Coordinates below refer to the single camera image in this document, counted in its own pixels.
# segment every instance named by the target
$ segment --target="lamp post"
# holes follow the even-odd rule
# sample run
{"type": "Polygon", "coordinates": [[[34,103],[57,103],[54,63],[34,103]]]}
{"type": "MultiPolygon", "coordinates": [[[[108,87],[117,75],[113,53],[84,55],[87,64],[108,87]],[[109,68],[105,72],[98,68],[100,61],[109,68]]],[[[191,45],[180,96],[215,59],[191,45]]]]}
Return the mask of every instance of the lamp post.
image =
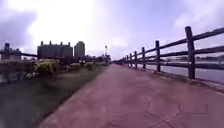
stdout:
{"type": "Polygon", "coordinates": [[[106,64],[107,64],[107,45],[105,46],[105,58],[106,58],[106,64]]]}

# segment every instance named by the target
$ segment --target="fence post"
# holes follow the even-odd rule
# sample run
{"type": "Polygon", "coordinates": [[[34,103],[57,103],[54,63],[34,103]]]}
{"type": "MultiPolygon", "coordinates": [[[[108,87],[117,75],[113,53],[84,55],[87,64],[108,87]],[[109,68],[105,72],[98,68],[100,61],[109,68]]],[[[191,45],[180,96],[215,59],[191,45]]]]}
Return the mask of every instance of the fence post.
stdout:
{"type": "Polygon", "coordinates": [[[132,55],[131,55],[131,53],[130,53],[130,65],[132,67],[132,55]]]}
{"type": "Polygon", "coordinates": [[[142,60],[143,60],[143,69],[145,69],[145,47],[142,47],[142,60]]]}
{"type": "Polygon", "coordinates": [[[188,48],[188,61],[190,65],[188,67],[188,77],[195,79],[195,57],[194,57],[194,40],[190,26],[185,27],[187,48],[188,48]]]}
{"type": "Polygon", "coordinates": [[[126,64],[128,64],[128,67],[129,67],[129,62],[128,62],[128,55],[126,56],[126,64]]]}
{"type": "Polygon", "coordinates": [[[160,49],[159,49],[159,41],[156,40],[155,42],[156,44],[156,71],[160,72],[161,68],[160,68],[160,49]]]}
{"type": "Polygon", "coordinates": [[[135,67],[137,68],[138,67],[138,64],[137,64],[137,52],[135,51],[135,67]]]}

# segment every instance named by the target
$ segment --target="paved path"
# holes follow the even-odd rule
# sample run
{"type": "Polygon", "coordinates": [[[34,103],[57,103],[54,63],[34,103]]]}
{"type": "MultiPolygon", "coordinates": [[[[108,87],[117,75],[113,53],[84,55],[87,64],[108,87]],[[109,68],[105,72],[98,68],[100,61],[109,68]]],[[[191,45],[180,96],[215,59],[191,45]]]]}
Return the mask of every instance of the paved path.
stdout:
{"type": "Polygon", "coordinates": [[[224,128],[224,95],[111,65],[40,128],[224,128]]]}

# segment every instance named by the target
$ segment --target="sky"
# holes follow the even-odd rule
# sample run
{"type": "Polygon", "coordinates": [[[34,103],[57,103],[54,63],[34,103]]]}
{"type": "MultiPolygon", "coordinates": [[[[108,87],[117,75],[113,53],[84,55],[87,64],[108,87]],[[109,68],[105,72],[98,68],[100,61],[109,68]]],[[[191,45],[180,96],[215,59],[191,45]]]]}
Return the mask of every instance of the sky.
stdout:
{"type": "MultiPolygon", "coordinates": [[[[0,0],[0,47],[36,53],[41,41],[53,44],[79,40],[89,55],[113,59],[141,47],[155,47],[193,34],[224,27],[223,0],[0,0]]],[[[199,41],[196,48],[223,45],[224,36],[199,41]]],[[[186,44],[163,52],[186,50],[186,44]]]]}

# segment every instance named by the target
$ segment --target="fence rail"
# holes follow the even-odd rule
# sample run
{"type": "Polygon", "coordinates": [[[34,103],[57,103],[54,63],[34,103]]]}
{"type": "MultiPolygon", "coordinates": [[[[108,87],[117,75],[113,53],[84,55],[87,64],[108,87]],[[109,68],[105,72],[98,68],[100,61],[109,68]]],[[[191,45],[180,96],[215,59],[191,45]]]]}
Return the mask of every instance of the fence rail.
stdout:
{"type": "Polygon", "coordinates": [[[185,33],[186,38],[181,39],[169,44],[165,44],[160,46],[159,41],[155,41],[155,48],[145,50],[144,47],[142,47],[142,51],[140,53],[137,53],[137,51],[134,52],[134,54],[127,55],[125,58],[122,58],[117,61],[117,63],[124,63],[129,64],[131,67],[134,65],[134,67],[138,67],[138,64],[143,65],[143,69],[146,68],[146,65],[156,65],[156,71],[161,71],[161,66],[172,66],[172,67],[182,67],[182,68],[188,68],[188,77],[191,79],[195,79],[195,69],[201,68],[201,69],[215,69],[215,70],[224,70],[224,64],[197,64],[195,63],[195,55],[197,54],[210,54],[210,53],[224,53],[224,46],[218,46],[218,47],[211,47],[211,48],[205,48],[205,49],[197,49],[195,50],[194,41],[205,39],[208,37],[213,37],[216,35],[220,35],[224,33],[224,28],[215,29],[210,32],[205,32],[202,34],[194,35],[192,33],[191,27],[187,26],[185,27],[185,33]],[[180,44],[187,43],[187,51],[180,51],[180,52],[171,52],[166,54],[160,54],[161,49],[177,46],[180,44]],[[146,53],[155,52],[155,55],[151,56],[145,56],[146,53]],[[188,61],[186,63],[169,63],[169,62],[163,62],[162,57],[173,57],[173,56],[188,56],[188,61]]]}

